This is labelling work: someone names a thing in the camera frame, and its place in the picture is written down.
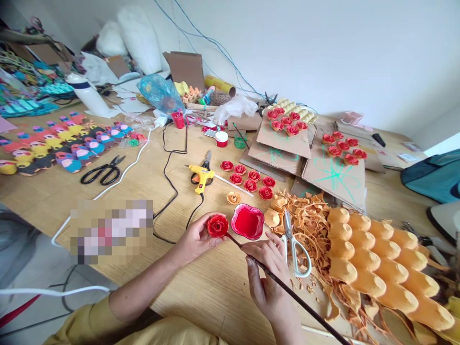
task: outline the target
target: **yellow sleeve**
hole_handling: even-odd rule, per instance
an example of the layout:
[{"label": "yellow sleeve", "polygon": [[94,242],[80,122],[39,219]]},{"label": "yellow sleeve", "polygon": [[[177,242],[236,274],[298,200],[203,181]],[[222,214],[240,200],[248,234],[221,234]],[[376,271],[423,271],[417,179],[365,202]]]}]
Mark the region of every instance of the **yellow sleeve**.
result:
[{"label": "yellow sleeve", "polygon": [[61,329],[44,345],[114,344],[123,338],[128,324],[118,320],[109,307],[109,296],[93,305],[74,311]]}]

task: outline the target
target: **paintbrush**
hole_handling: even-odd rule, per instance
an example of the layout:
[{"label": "paintbrush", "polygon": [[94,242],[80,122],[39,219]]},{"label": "paintbrush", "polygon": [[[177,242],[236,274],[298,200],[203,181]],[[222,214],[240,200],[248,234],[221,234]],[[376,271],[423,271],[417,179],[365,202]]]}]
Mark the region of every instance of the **paintbrush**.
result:
[{"label": "paintbrush", "polygon": [[[232,235],[230,235],[228,232],[225,234],[228,238],[230,238],[240,249],[242,245],[233,238]],[[300,304],[308,313],[315,318],[316,321],[318,321],[321,326],[323,326],[329,333],[331,333],[341,344],[343,345],[350,345],[348,341],[345,340],[345,338],[338,333],[326,320],[324,320],[321,316],[318,315],[317,312],[315,312],[307,303],[303,301],[294,291],[292,291],[281,279],[279,279],[275,274],[268,269],[267,266],[265,266],[263,263],[261,263],[259,260],[254,258],[252,255],[249,255],[254,262],[259,265],[261,269],[264,270],[264,272],[272,278],[278,285],[280,285],[284,291],[286,291],[298,304]]]}]

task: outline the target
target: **hand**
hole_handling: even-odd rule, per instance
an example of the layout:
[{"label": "hand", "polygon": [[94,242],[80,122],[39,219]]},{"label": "hand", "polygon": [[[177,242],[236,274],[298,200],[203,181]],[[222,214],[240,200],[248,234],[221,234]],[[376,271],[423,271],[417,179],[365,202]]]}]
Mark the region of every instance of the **hand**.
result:
[{"label": "hand", "polygon": [[187,265],[207,250],[225,241],[226,237],[213,238],[207,231],[208,219],[217,214],[225,217],[224,214],[218,212],[208,212],[202,215],[190,224],[179,241],[169,250],[167,255],[172,256],[172,260],[178,267]]},{"label": "hand", "polygon": [[249,288],[251,297],[262,314],[270,321],[278,344],[297,344],[302,340],[300,318],[292,300],[272,278],[260,278],[259,267],[253,256],[280,278],[290,284],[290,274],[284,258],[284,243],[272,233],[266,233],[268,241],[248,242],[242,250],[248,254]]}]

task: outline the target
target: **red paper rose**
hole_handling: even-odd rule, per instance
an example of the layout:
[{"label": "red paper rose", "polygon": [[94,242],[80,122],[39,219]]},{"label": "red paper rose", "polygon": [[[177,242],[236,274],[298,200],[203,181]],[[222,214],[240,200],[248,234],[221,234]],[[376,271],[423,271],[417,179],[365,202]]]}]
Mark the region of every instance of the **red paper rose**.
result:
[{"label": "red paper rose", "polygon": [[275,111],[276,111],[276,113],[278,114],[278,116],[284,114],[284,109],[283,109],[283,108],[276,107],[276,108],[275,108]]},{"label": "red paper rose", "polygon": [[355,138],[347,138],[347,139],[346,139],[346,143],[347,143],[350,147],[356,147],[356,146],[358,146],[358,144],[359,144],[358,139],[355,139]]},{"label": "red paper rose", "polygon": [[341,157],[342,150],[339,149],[337,146],[329,146],[329,148],[327,149],[327,155],[329,157]]},{"label": "red paper rose", "polygon": [[278,113],[277,113],[275,110],[270,110],[270,111],[267,113],[267,119],[268,119],[269,121],[273,121],[273,120],[278,119]]},{"label": "red paper rose", "polygon": [[368,154],[365,153],[363,150],[361,149],[354,149],[353,150],[353,156],[355,156],[356,158],[358,159],[367,159],[368,157]]},{"label": "red paper rose", "polygon": [[238,174],[233,174],[232,176],[230,176],[230,182],[232,182],[233,184],[239,185],[243,182],[243,178],[239,176]]},{"label": "red paper rose", "polygon": [[257,190],[257,182],[247,180],[244,183],[244,189],[246,189],[248,192],[255,192]]},{"label": "red paper rose", "polygon": [[276,184],[276,181],[272,179],[270,176],[264,177],[262,183],[265,187],[273,188]]},{"label": "red paper rose", "polygon": [[272,122],[272,128],[274,131],[280,131],[284,129],[284,123],[279,122],[278,120],[275,120]]},{"label": "red paper rose", "polygon": [[330,136],[329,134],[324,134],[322,137],[322,143],[323,144],[334,144],[335,138],[333,136]]},{"label": "red paper rose", "polygon": [[286,117],[286,116],[283,116],[283,117],[281,118],[281,122],[282,122],[285,126],[292,124],[292,120],[291,120],[289,117]]},{"label": "red paper rose", "polygon": [[344,141],[338,141],[337,142],[337,147],[339,149],[341,149],[342,151],[348,151],[350,149],[348,144],[346,142],[344,142]]},{"label": "red paper rose", "polygon": [[273,191],[270,187],[262,187],[259,189],[259,195],[263,200],[269,200],[273,197]]},{"label": "red paper rose", "polygon": [[358,159],[352,154],[345,155],[344,162],[346,165],[358,165],[359,164]]},{"label": "red paper rose", "polygon": [[337,131],[332,132],[332,135],[333,135],[334,138],[336,138],[336,139],[343,139],[343,138],[344,138],[344,135],[343,135],[342,133],[340,133],[340,132],[337,132]]},{"label": "red paper rose", "polygon": [[223,171],[230,171],[233,169],[233,163],[231,161],[223,161],[222,164],[220,165],[220,168]]},{"label": "red paper rose", "polygon": [[292,121],[300,120],[300,115],[298,113],[291,112],[289,114],[289,117],[291,118]]},{"label": "red paper rose", "polygon": [[221,215],[212,216],[207,221],[207,231],[211,237],[222,237],[229,231],[229,221]]},{"label": "red paper rose", "polygon": [[299,129],[299,131],[303,131],[303,130],[308,129],[308,125],[303,121],[298,121],[297,128]]},{"label": "red paper rose", "polygon": [[290,137],[299,134],[299,128],[297,126],[287,126],[286,134]]},{"label": "red paper rose", "polygon": [[260,180],[260,174],[257,171],[252,170],[248,173],[248,178],[254,182],[257,182]]},{"label": "red paper rose", "polygon": [[235,172],[238,175],[244,175],[246,173],[246,167],[244,165],[235,165]]}]

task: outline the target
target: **blue plastic bag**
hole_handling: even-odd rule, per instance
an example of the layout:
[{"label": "blue plastic bag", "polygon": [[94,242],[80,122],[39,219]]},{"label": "blue plastic bag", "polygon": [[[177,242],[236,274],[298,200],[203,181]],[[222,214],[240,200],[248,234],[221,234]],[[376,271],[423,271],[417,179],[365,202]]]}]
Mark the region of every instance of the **blue plastic bag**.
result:
[{"label": "blue plastic bag", "polygon": [[158,74],[149,74],[138,82],[142,95],[158,110],[171,114],[185,109],[184,103],[172,80],[166,80]]}]

